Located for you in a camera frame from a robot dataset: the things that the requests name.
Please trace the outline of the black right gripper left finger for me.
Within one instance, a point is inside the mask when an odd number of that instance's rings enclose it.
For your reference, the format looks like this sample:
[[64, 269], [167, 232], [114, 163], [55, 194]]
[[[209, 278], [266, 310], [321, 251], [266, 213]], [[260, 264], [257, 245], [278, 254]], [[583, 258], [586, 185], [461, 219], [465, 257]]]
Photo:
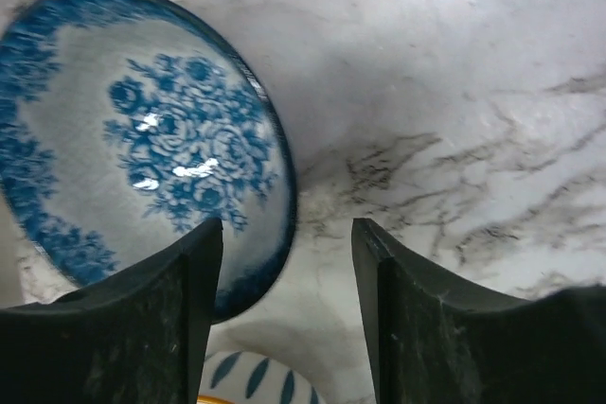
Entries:
[[51, 304], [2, 309], [2, 402], [196, 402], [222, 256], [207, 220]]

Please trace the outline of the beige speckled bowl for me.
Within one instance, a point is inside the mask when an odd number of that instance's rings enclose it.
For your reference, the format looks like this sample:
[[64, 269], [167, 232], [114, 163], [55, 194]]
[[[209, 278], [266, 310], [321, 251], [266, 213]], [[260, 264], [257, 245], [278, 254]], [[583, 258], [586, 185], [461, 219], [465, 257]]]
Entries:
[[205, 358], [199, 403], [325, 404], [316, 388], [291, 367], [249, 351], [219, 351]]

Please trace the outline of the blue and white bowl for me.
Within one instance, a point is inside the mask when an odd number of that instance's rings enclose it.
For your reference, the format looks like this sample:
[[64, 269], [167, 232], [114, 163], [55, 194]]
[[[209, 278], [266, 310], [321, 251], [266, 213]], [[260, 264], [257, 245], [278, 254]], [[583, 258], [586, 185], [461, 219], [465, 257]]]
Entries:
[[216, 322], [274, 285], [297, 221], [294, 160], [266, 91], [170, 0], [37, 0], [8, 24], [1, 188], [78, 288], [220, 220]]

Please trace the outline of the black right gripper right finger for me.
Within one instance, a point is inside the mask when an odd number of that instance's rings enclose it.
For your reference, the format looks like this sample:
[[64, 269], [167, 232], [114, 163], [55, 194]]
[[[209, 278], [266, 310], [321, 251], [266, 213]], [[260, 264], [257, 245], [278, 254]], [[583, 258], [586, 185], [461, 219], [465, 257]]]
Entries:
[[482, 287], [356, 219], [352, 259], [380, 403], [601, 403], [605, 289], [524, 300]]

